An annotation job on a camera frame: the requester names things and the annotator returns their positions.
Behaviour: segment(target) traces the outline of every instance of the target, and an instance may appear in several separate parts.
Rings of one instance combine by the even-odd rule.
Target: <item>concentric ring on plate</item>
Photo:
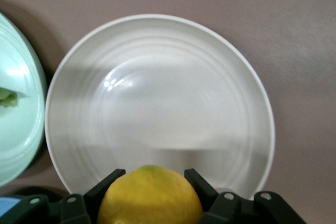
[[[251,197],[270,171],[275,130],[237,49],[190,20],[146,14],[107,23],[69,51],[48,92],[46,137],[70,192],[157,164]]]

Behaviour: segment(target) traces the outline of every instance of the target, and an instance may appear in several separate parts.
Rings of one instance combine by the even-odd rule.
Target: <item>lemon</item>
[[[196,224],[202,214],[194,188],[181,174],[145,165],[111,184],[97,224]]]

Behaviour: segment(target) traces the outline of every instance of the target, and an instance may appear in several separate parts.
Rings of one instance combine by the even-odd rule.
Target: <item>table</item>
[[[307,223],[335,223],[335,0],[0,0],[0,12],[28,38],[48,81],[80,38],[119,17],[169,14],[219,33],[250,62],[270,98],[276,151],[265,189]],[[0,194],[29,185],[67,193],[45,143]]]

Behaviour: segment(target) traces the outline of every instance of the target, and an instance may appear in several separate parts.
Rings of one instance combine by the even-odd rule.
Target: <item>mint green plate rim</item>
[[[0,13],[0,87],[17,92],[18,105],[0,106],[0,186],[18,177],[44,140],[46,77],[21,31]]]

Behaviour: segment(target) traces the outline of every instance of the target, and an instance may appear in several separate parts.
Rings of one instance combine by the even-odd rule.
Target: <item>white plate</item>
[[[51,159],[71,193],[116,168],[158,164],[251,197],[271,167],[274,121],[258,76],[186,19],[135,15],[92,31],[60,64],[46,106]]]
[[[15,107],[0,105],[0,186],[16,178],[44,140],[46,78],[25,36],[0,13],[0,87],[17,93]]]

